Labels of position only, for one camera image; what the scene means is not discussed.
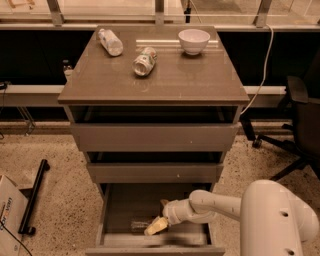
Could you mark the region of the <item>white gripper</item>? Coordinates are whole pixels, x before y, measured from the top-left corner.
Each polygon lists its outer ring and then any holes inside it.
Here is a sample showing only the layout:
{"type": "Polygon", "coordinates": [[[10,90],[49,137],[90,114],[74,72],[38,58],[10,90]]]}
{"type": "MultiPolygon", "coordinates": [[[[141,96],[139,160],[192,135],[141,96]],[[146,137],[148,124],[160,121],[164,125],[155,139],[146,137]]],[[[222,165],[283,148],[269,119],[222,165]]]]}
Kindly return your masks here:
{"type": "Polygon", "coordinates": [[[168,227],[168,225],[180,224],[184,221],[190,221],[194,213],[188,199],[168,201],[160,200],[164,207],[162,215],[156,217],[151,224],[144,230],[146,236],[152,236],[168,227]]]}

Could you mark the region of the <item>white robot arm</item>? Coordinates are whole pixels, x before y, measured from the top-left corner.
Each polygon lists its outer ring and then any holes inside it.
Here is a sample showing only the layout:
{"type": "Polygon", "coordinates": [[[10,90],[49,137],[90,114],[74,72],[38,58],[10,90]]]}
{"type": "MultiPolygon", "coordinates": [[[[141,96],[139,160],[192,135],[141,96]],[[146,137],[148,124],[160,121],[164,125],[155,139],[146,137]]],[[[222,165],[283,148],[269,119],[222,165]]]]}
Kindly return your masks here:
{"type": "Polygon", "coordinates": [[[319,232],[315,211],[283,185],[256,180],[240,198],[195,190],[183,200],[162,202],[147,236],[185,221],[208,224],[218,213],[240,222],[241,256],[303,256],[302,244],[319,232]]]}

